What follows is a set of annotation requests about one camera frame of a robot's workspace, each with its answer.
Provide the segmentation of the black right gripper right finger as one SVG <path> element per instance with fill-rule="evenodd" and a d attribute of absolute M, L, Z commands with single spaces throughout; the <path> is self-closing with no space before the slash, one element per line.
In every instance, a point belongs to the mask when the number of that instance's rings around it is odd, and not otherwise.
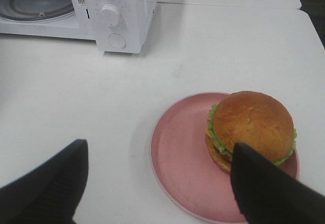
<path fill-rule="evenodd" d="M 248 223 L 324 223 L 324 196 L 245 143 L 234 147 L 231 185 Z"/>

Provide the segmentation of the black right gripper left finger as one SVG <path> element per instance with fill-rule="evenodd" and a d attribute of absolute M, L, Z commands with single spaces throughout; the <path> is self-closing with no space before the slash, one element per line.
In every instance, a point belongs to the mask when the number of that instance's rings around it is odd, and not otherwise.
<path fill-rule="evenodd" d="M 88 144 L 78 139 L 1 187 L 1 223 L 74 223 L 88 178 Z"/>

